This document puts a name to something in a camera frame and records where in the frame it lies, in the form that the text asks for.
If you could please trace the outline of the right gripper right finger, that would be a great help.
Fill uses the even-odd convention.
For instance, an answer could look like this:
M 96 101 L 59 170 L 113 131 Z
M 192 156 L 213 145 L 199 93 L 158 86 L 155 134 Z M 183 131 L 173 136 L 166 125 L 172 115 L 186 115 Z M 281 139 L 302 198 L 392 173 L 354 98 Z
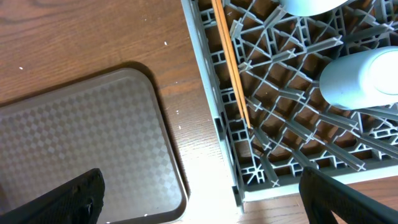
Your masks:
M 299 192 L 310 223 L 336 223 L 335 216 L 346 223 L 397 224 L 397 211 L 306 166 L 299 182 Z

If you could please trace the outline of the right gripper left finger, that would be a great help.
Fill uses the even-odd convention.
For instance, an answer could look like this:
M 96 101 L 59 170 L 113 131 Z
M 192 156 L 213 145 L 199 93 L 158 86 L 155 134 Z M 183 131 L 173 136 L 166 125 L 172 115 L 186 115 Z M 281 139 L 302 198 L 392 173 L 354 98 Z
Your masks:
M 1 215 L 1 223 L 96 224 L 104 205 L 104 191 L 102 172 L 94 168 Z

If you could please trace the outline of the light blue cup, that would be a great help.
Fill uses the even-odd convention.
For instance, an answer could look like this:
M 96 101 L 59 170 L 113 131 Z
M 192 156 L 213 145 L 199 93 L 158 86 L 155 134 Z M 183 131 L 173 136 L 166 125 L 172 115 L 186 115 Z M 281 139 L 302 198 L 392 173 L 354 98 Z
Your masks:
M 320 92 L 332 106 L 356 110 L 397 102 L 397 47 L 358 52 L 330 62 Z

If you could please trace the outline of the wooden chopstick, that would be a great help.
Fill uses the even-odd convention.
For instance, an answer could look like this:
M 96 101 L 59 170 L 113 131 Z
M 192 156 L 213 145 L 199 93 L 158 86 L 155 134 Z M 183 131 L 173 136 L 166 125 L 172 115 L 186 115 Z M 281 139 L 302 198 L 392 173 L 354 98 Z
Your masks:
M 226 22 L 226 17 L 224 14 L 224 9 L 223 9 L 223 5 L 221 3 L 221 0 L 216 0 L 217 4 L 218 4 L 218 8 L 220 10 L 220 16 L 221 16 L 221 24 L 223 26 L 223 32 L 224 32 L 224 36 L 226 38 L 226 43 L 228 46 L 228 50 L 229 50 L 229 55 L 230 55 L 230 59 L 231 59 L 231 63 L 232 63 L 232 67 L 233 67 L 233 72 L 234 72 L 234 77 L 236 80 L 236 85 L 238 88 L 238 92 L 239 92 L 239 98 L 241 101 L 241 105 L 242 105 L 242 109 L 243 109 L 243 113 L 244 113 L 244 119 L 246 120 L 246 124 L 248 126 L 248 128 L 251 128 L 251 123 L 249 120 L 249 113 L 248 113 L 248 109 L 246 106 L 246 100 L 244 97 L 244 92 L 243 92 L 243 87 L 242 87 L 242 83 L 241 83 L 241 79 L 239 76 L 239 71 L 238 71 L 238 66 L 237 66 L 237 62 L 236 62 L 236 57 L 235 57 L 235 53 L 233 50 L 233 45 L 231 42 L 231 37 L 229 35 L 229 29 L 228 29 L 228 25 Z
M 227 64 L 227 67 L 228 67 L 229 77 L 230 77 L 231 84 L 232 84 L 233 91 L 234 91 L 234 95 L 235 95 L 235 98 L 236 98 L 236 104 L 238 106 L 240 117 L 244 118 L 244 113 L 243 113 L 241 101 L 240 101 L 240 98 L 239 98 L 239 92 L 238 92 L 238 88 L 237 88 L 237 85 L 236 85 L 236 80 L 235 80 L 235 77 L 234 77 L 233 67 L 232 67 L 232 63 L 231 63 L 231 59 L 230 59 L 230 55 L 229 55 L 229 50 L 228 50 L 228 46 L 227 46 L 227 43 L 226 43 L 226 38 L 224 36 L 223 26 L 221 24 L 220 10 L 218 8 L 218 4 L 217 4 L 216 0 L 211 0 L 211 4 L 212 4 L 213 10 L 214 10 L 214 15 L 215 15 L 215 19 L 216 19 L 216 25 L 217 25 L 217 28 L 218 28 L 218 33 L 220 35 L 221 44 L 222 44 L 223 51 L 224 51 L 224 57 L 226 59 L 226 64 Z

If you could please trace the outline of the light blue bowl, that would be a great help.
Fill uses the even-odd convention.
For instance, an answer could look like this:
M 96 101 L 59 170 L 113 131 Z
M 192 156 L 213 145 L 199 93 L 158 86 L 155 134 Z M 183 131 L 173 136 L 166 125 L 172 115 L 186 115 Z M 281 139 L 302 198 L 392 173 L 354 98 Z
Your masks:
M 330 11 L 348 0 L 278 0 L 293 16 L 315 16 Z

